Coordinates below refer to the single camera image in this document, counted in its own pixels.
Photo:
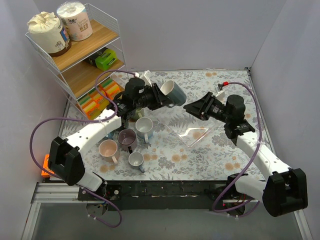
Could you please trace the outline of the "peach pink mug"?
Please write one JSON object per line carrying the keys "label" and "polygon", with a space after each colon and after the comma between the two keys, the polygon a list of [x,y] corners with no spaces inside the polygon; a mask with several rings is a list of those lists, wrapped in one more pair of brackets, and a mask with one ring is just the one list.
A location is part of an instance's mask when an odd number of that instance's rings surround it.
{"label": "peach pink mug", "polygon": [[115,165],[119,163],[120,151],[114,140],[104,140],[99,145],[98,150],[100,155],[103,156],[107,162],[114,163]]}

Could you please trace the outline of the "green mug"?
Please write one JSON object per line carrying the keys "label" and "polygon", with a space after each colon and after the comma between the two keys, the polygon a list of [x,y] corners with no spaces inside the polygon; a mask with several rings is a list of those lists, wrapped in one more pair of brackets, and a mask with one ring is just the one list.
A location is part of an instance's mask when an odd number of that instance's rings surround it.
{"label": "green mug", "polygon": [[135,110],[134,116],[131,118],[133,121],[137,121],[140,118],[144,117],[144,109],[143,108],[137,108]]}

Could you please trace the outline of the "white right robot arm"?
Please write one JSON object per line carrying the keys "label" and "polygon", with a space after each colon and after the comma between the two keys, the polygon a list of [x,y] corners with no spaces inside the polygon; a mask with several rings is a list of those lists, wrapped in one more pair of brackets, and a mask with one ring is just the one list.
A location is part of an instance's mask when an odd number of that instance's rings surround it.
{"label": "white right robot arm", "polygon": [[224,123],[228,139],[241,149],[250,163],[255,164],[264,177],[256,180],[240,173],[228,177],[228,185],[214,201],[214,205],[227,194],[232,199],[247,195],[263,203],[266,211],[278,217],[308,206],[307,177],[300,168],[293,169],[282,162],[268,147],[261,143],[261,134],[245,119],[244,99],[236,94],[228,96],[226,103],[220,102],[211,92],[203,98],[186,104],[187,113],[200,120],[214,118]]}

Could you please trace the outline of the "blue butterfly mug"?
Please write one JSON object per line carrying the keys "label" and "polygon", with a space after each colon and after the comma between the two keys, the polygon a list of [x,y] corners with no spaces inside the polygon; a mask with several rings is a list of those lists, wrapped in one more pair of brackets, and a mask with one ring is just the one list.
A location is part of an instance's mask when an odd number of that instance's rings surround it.
{"label": "blue butterfly mug", "polygon": [[114,136],[113,132],[108,133],[103,139],[104,140],[112,140]]}

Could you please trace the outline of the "slate blue mug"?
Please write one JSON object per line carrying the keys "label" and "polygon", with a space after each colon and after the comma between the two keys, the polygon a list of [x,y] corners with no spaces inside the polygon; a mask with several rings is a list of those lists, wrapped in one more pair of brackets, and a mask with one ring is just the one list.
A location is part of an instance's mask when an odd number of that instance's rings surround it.
{"label": "slate blue mug", "polygon": [[138,169],[142,173],[145,172],[145,169],[143,168],[144,156],[140,152],[131,153],[128,157],[128,162],[132,168]]}

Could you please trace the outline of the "blue white mug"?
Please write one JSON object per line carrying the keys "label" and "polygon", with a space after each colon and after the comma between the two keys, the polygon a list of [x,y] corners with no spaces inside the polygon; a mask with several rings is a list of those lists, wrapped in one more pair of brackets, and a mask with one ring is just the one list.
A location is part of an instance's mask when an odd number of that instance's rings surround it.
{"label": "blue white mug", "polygon": [[145,143],[150,142],[150,138],[153,136],[154,124],[148,117],[141,117],[135,123],[135,129],[137,135],[144,140]]}

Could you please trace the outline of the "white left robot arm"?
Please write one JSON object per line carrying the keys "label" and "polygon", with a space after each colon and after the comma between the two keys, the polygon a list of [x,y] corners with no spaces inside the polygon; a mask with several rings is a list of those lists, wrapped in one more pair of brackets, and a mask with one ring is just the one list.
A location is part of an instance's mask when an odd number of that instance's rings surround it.
{"label": "white left robot arm", "polygon": [[52,141],[48,168],[69,186],[87,188],[95,200],[103,199],[107,193],[103,179],[85,169],[82,157],[110,132],[123,128],[137,108],[153,111],[172,103],[157,84],[146,85],[140,78],[131,78],[93,123],[65,139],[56,137]]}

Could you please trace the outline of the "mauve pink mug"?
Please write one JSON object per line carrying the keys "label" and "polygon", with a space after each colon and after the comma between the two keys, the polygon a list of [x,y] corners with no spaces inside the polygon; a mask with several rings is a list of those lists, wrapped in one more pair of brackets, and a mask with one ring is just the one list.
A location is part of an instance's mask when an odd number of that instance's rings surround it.
{"label": "mauve pink mug", "polygon": [[120,148],[130,154],[133,153],[138,145],[136,133],[129,128],[121,130],[118,134],[117,140]]}

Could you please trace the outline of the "teal grey mug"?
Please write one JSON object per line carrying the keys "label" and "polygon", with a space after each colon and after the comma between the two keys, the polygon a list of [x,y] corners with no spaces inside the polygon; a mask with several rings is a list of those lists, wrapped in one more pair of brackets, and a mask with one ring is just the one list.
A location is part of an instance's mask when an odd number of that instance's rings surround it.
{"label": "teal grey mug", "polygon": [[172,103],[167,107],[173,108],[175,106],[181,107],[185,104],[187,96],[181,87],[173,80],[166,81],[160,88],[161,92],[167,96]]}

